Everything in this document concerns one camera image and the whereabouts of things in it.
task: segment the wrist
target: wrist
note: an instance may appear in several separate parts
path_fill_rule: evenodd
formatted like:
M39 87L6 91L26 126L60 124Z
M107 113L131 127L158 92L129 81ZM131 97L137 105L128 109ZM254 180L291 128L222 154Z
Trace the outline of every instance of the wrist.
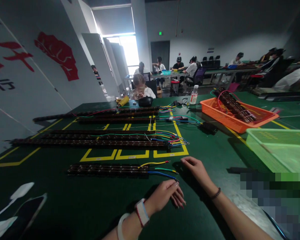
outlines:
M146 209L149 218L156 212L155 208L151 204L151 201L149 200L145 201L144 208Z

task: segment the bracelet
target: bracelet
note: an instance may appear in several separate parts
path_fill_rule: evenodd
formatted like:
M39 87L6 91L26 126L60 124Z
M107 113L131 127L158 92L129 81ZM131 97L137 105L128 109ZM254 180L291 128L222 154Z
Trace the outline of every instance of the bracelet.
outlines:
M129 215L130 215L129 213L125 213L122 215L122 217L119 220L118 227L117 227L117 233L118 233L119 240L124 240L123 233L122 233L122 223L123 223L123 220L125 220L127 217L129 217Z
M212 196L210 199L213 200L213 199L217 198L217 196L218 196L220 193L221 193L221 188L219 188L218 192L217 192L214 196Z

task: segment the table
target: table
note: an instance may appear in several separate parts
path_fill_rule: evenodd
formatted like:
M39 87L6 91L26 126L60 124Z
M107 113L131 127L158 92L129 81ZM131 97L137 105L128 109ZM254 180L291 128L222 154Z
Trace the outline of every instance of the table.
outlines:
M281 120L270 122L262 128L300 129L300 117L291 117L300 115L300 105L295 102L268 102L247 92L239 92L237 95L243 102L257 107L264 107L267 110L272 107L283 109L280 113L283 116ZM154 99L153 105L168 105L182 98L184 97ZM199 95L197 101L209 98L211 98L210 95ZM73 112L103 110L115 106L115 102L86 103L74 109ZM214 121L200 112L187 113L186 107L176 109L174 115L188 115L200 121ZM47 202L23 239L55 239L56 236L73 240L100 239L118 223L122 214L132 211L136 201L146 196L154 185L166 178L154 175L148 180L70 177L65 175L68 166L80 160L112 159L102 161L102 163L142 164L168 159L171 163L166 164L165 167L180 172L177 178L184 192L187 206L183 210L176 210L169 202L160 213L151 218L139 239L204 238L215 240L225 239L224 234L228 236L226 239L229 239L231 234L222 217L209 201L203 199L202 202L202 195L196 181L188 172L180 168L180 158L189 153L203 161L211 179L245 214L275 240L281 240L261 208L246 196L245 191L240 190L240 176L229 174L226 170L229 167L245 167L245 164L260 168L265 172L267 169L245 145L247 134L239 135L219 123L216 125L220 130L215 136L202 133L196 125L178 125L182 137L190 142L186 145L187 152L174 153L175 156L169 155L164 158L154 158L153 151L150 151L147 157L145 151L128 150L120 151L120 154L117 150L113 154L112 150L96 149L89 151L69 148L19 148L13 152L8 149L0 154L0 157L5 156L0 159L0 210L9 203L9 197L20 185L32 181L35 184L25 197L18 199L0 215L0 220L11 217L30 197L40 196L47 192ZM51 129L103 129L105 126L105 124L79 125L73 118L57 120L47 131ZM147 130L148 127L145 124L132 124L132 126L116 124L109 125L108 129ZM156 123L156 129L176 132L175 125L168 123Z
M227 70L226 68L220 68L218 70L208 70L205 72L205 75L212 75L211 76L211 80L210 80L210 83L212 82L212 79L214 78L214 76L216 74L220 74L219 76L219 79L218 79L218 82L216 84L213 84L213 85L208 85L209 87L213 87L213 86L217 86L217 87L220 87L221 85L221 79L222 79L222 76L224 74L230 74L231 77L230 77L230 80L228 81L227 85L224 86L225 89L229 89L230 87L230 84L232 83L232 80L235 76L236 73L238 72L258 72L260 71L260 69L233 69L233 70ZM150 79L156 79L156 78L162 78L162 77L177 77L178 80L180 80L180 77L181 76L189 76L188 73L183 73L183 72L172 72L170 74L167 74L167 75L160 75L160 74L153 74ZM132 77L130 77L130 75L127 75L124 79L123 79L123 83L124 83L124 87L126 89L126 84L125 84L125 81L127 80L132 80Z

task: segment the green plastic basket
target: green plastic basket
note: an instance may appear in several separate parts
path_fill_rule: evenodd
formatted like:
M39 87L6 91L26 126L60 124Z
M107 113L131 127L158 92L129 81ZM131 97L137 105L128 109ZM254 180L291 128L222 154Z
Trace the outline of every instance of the green plastic basket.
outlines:
M247 129L248 146L275 173L300 173L300 130Z

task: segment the forearm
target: forearm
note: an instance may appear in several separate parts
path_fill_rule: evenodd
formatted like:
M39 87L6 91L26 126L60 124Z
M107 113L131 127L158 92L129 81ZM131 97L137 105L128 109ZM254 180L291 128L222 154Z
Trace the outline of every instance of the forearm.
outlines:
M154 214L154 209L146 201L144 207L150 218ZM103 240L118 240L118 226L109 232ZM133 212L122 223L122 234L125 240L136 240L142 231L142 226L136 212Z
M210 197L218 192L217 186L213 183L210 183L209 186L205 186L204 189ZM212 200L212 202L227 222L231 232L237 240L272 239L222 192Z

